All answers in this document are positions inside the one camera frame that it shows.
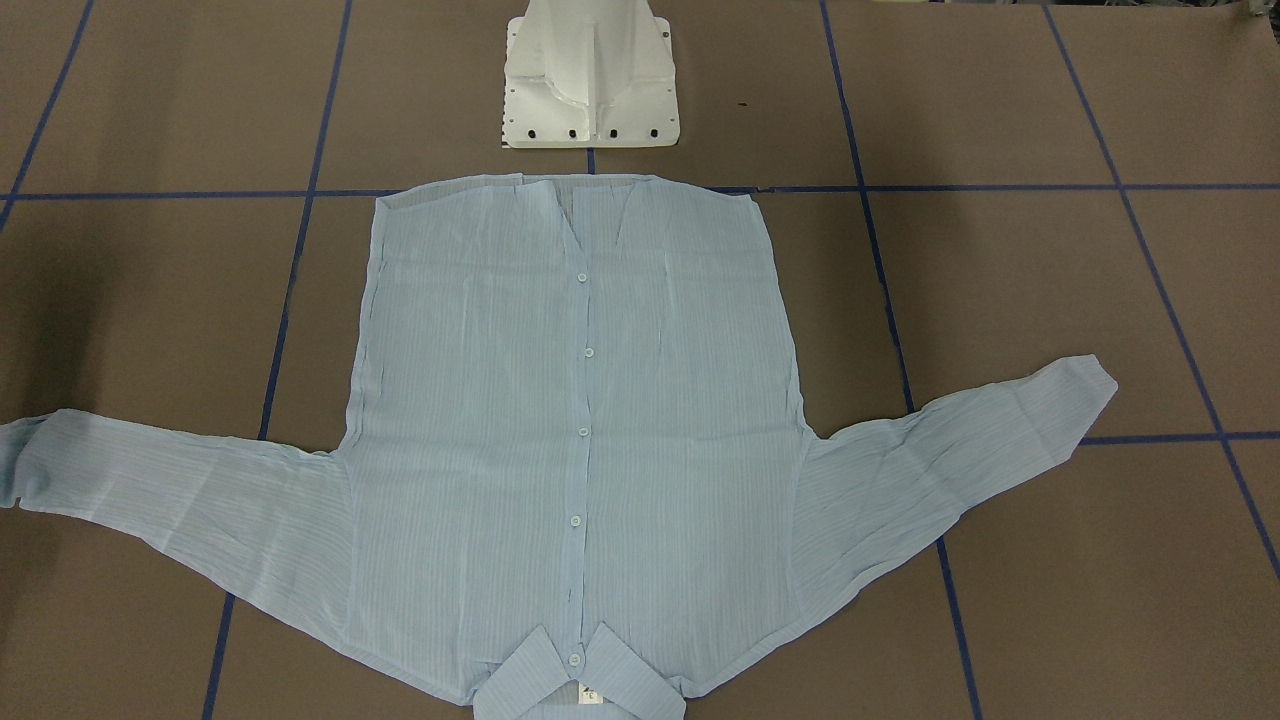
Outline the light blue button-up shirt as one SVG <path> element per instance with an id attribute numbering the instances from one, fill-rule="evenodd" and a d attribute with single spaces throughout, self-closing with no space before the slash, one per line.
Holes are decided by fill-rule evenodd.
<path id="1" fill-rule="evenodd" d="M 762 210 L 653 176 L 379 199 L 330 452 L 63 409 L 3 505 L 134 536 L 477 719 L 681 719 L 1066 462 L 1092 355 L 819 437 Z"/>

